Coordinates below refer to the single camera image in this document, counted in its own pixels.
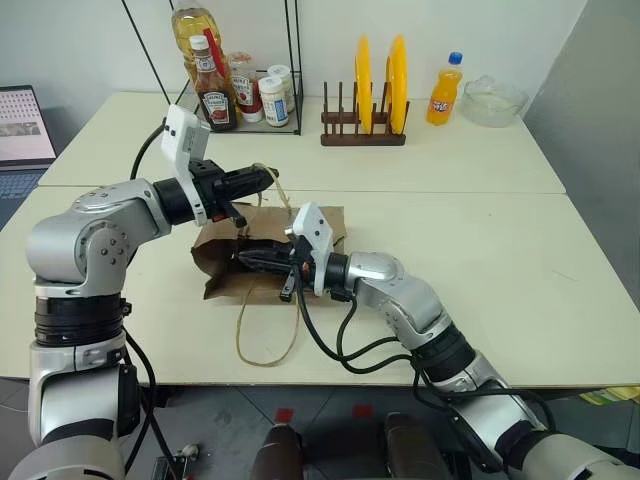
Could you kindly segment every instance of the white table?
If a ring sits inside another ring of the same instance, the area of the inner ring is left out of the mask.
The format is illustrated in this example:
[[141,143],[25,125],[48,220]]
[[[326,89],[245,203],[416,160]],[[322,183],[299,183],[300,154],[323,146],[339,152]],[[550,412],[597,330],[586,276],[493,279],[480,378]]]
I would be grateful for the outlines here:
[[[39,187],[0,232],[0,376],[27,377],[33,338],[32,273],[23,253],[41,218],[63,211],[84,188]],[[564,195],[292,192],[292,201],[343,205],[346,251],[396,255],[434,287],[470,343],[516,386],[577,387],[640,383],[640,315]],[[273,192],[265,203],[278,204]],[[127,327],[146,350],[158,381],[179,384],[380,384],[411,380],[403,364],[354,376],[325,357],[304,328],[276,368],[240,362],[234,351],[238,301],[202,300],[206,276],[189,248],[192,224],[140,248],[124,295]],[[346,306],[324,300],[312,319],[331,345]],[[243,349],[278,356],[295,313],[277,302],[247,309]],[[361,308],[347,351],[388,335]],[[365,357],[372,364],[397,346]]]
[[[424,120],[413,101],[402,147],[322,147],[319,98],[306,98],[301,136],[214,134],[208,158],[225,170],[255,162],[280,169],[289,190],[375,192],[564,193],[564,187],[520,119],[483,128],[454,111],[444,127]],[[160,94],[118,93],[87,123],[40,185],[99,186],[129,178],[142,142],[166,115]],[[171,176],[159,141],[139,176]]]

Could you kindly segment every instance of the brown paper bag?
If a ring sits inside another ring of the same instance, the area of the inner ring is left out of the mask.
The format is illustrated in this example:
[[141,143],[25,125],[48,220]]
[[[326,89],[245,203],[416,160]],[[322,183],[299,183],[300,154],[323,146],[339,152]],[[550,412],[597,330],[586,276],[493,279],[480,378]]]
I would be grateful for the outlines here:
[[[251,242],[257,240],[288,242],[284,229],[291,226],[298,209],[293,209],[290,216],[284,207],[256,207],[245,204],[234,206],[247,219],[246,227],[238,229],[229,219],[216,223],[208,222],[202,227],[196,243],[191,248],[194,262],[210,277],[205,284],[204,299],[219,296],[242,297],[254,282],[251,293],[253,301],[278,300],[286,275],[248,272],[246,267],[233,260],[232,256],[238,242],[242,242],[243,247],[250,247]],[[341,240],[346,237],[344,208],[321,207],[320,210],[333,229],[333,241],[337,242],[334,250],[341,253]]]

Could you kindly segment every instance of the laptop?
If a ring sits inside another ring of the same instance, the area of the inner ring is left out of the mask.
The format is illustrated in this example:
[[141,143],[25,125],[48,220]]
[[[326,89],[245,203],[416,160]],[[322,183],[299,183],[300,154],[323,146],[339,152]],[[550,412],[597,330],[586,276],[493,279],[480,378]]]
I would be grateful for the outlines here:
[[33,87],[0,87],[0,229],[55,159]]

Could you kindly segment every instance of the laptop keyboard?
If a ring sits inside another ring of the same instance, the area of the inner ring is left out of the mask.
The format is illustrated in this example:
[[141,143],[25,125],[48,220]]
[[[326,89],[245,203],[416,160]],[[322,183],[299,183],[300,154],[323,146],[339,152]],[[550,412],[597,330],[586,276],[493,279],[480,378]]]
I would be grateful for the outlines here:
[[9,198],[25,198],[36,188],[42,173],[20,173],[18,175],[2,175],[0,173],[0,200]]

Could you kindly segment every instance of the orange soda bottle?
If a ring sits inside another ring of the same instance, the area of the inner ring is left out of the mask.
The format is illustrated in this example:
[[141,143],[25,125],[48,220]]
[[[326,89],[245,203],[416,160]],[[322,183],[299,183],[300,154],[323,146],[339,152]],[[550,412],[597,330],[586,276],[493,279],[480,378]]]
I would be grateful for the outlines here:
[[449,121],[453,104],[458,95],[458,83],[462,80],[462,54],[451,52],[449,65],[440,70],[438,84],[431,93],[427,106],[427,122],[433,125],[444,125]]

